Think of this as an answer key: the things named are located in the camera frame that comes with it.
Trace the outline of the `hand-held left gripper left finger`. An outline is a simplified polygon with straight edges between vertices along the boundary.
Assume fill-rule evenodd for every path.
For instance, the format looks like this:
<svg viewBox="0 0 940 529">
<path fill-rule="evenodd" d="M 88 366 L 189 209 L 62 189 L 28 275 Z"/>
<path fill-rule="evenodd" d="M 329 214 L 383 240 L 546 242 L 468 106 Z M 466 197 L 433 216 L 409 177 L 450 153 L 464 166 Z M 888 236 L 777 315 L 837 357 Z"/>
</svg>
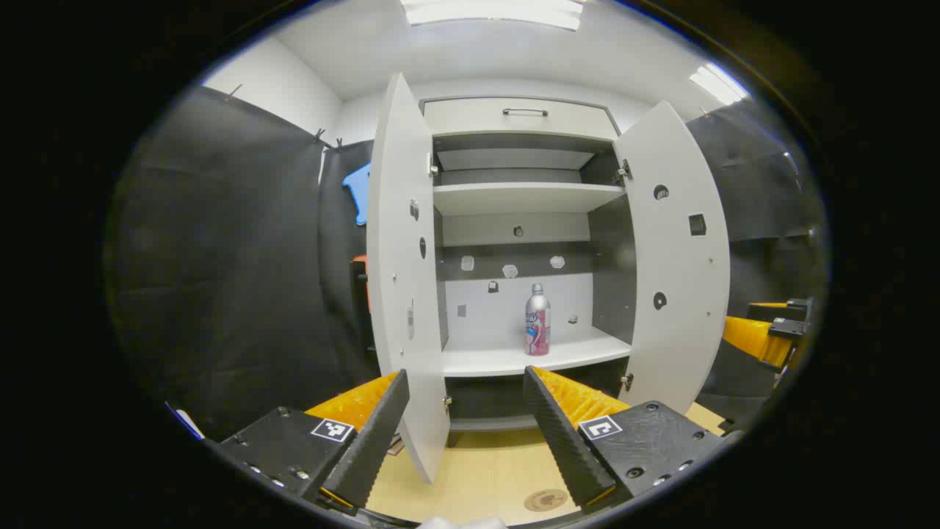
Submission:
<svg viewBox="0 0 940 529">
<path fill-rule="evenodd" d="M 409 401 L 408 373 L 397 370 L 307 411 L 279 406 L 212 448 L 268 488 L 356 515 Z"/>
</svg>

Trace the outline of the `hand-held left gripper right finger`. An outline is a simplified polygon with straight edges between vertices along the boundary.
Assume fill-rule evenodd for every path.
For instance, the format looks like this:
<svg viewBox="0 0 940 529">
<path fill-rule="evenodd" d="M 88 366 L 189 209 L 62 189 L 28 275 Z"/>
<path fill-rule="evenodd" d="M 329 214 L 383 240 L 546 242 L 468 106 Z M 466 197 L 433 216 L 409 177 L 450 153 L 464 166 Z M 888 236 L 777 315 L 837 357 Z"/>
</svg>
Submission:
<svg viewBox="0 0 940 529">
<path fill-rule="evenodd" d="M 527 366 L 523 396 L 575 505 L 591 514 L 691 475 L 728 436 L 651 400 L 630 406 L 552 371 Z"/>
</svg>

